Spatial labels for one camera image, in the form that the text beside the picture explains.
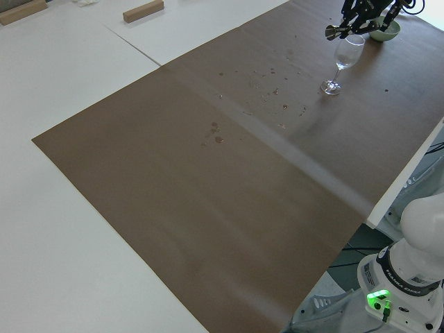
wine glass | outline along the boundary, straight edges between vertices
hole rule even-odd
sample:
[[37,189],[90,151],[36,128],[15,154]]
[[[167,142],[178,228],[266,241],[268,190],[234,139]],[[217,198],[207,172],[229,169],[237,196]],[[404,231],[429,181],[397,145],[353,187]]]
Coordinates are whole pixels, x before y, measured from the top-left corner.
[[339,72],[342,69],[349,68],[357,63],[364,48],[365,39],[360,35],[349,35],[345,39],[341,40],[336,52],[334,53],[334,59],[338,70],[333,80],[327,80],[322,82],[321,90],[329,95],[337,95],[341,91],[341,86],[337,83]]

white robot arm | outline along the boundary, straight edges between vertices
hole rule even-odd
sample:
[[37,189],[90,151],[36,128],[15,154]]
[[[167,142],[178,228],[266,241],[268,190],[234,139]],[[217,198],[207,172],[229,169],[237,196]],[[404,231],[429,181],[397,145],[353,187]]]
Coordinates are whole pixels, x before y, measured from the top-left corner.
[[435,333],[443,320],[444,193],[409,203],[404,238],[358,266],[366,310],[407,333]]

wine glass stem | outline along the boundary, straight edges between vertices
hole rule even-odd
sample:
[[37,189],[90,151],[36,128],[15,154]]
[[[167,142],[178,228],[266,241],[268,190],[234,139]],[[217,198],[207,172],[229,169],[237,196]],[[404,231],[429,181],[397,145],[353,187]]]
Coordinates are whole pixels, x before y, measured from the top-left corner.
[[338,76],[339,76],[339,72],[340,72],[341,70],[338,68],[338,70],[336,71],[336,74],[334,75],[334,78],[333,78],[333,82],[336,82],[336,79],[338,78]]

cable connector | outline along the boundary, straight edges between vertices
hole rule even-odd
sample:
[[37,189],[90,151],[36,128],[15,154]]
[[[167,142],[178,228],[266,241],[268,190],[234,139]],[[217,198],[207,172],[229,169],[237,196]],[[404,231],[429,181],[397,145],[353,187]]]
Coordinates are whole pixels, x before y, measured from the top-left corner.
[[384,321],[385,323],[387,323],[387,319],[390,316],[390,309],[391,309],[391,301],[386,300],[386,306],[384,307],[384,311],[382,312],[382,321]]

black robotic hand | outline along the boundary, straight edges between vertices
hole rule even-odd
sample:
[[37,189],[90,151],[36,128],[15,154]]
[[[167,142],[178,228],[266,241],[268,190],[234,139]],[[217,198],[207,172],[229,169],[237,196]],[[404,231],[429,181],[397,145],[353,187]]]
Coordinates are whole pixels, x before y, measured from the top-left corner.
[[399,14],[403,6],[411,8],[409,4],[413,0],[395,0],[382,25],[373,21],[381,15],[381,12],[390,5],[392,1],[393,0],[345,0],[341,11],[343,21],[340,26],[328,26],[325,29],[326,38],[328,40],[333,40],[336,37],[343,39],[353,33],[362,35],[363,33],[369,33],[374,30],[385,31]]

